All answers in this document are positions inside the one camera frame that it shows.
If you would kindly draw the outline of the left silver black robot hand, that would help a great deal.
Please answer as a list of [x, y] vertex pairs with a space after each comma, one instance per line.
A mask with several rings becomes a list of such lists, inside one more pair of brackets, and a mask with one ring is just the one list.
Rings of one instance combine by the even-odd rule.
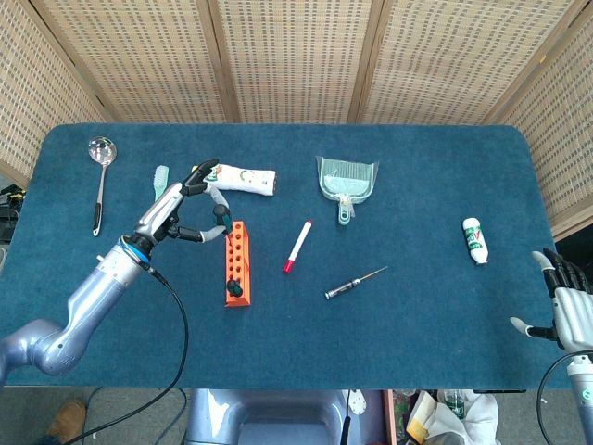
[[[218, 164], [217, 159], [204, 161], [182, 182], [169, 186], [139, 220], [135, 233], [144, 236], [153, 246], [166, 236], [205, 243], [219, 235], [230, 235], [233, 230], [233, 221], [229, 204], [219, 189], [206, 180]], [[213, 209], [214, 227], [207, 231], [196, 231], [181, 227], [178, 224], [177, 211], [183, 200], [186, 197], [203, 193], [210, 195], [215, 202]]]

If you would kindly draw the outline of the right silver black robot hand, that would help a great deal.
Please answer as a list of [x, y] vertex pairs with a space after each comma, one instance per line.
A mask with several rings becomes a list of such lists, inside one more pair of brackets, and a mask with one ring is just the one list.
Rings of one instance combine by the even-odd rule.
[[517, 317], [511, 324], [530, 338], [553, 341], [567, 352], [592, 350], [592, 285], [585, 273], [549, 248], [533, 251], [549, 292], [553, 323], [533, 326]]

